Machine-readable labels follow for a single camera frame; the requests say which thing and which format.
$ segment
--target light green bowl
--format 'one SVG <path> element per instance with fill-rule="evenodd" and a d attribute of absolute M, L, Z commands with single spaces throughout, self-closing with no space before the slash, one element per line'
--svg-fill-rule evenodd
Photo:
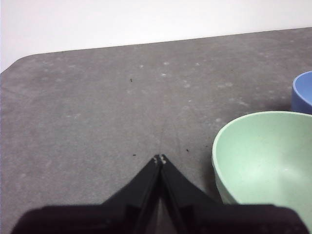
<path fill-rule="evenodd" d="M 212 159 L 224 203 L 292 208 L 312 233 L 312 115 L 239 117 L 217 134 Z"/>

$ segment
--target gray countertop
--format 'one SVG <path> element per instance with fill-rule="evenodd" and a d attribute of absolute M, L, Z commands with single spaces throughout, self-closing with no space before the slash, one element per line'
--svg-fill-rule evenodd
<path fill-rule="evenodd" d="M 31 208 L 103 202 L 159 153 L 219 199 L 215 135 L 289 110 L 311 55 L 305 28 L 19 59 L 1 74 L 2 233 Z"/>

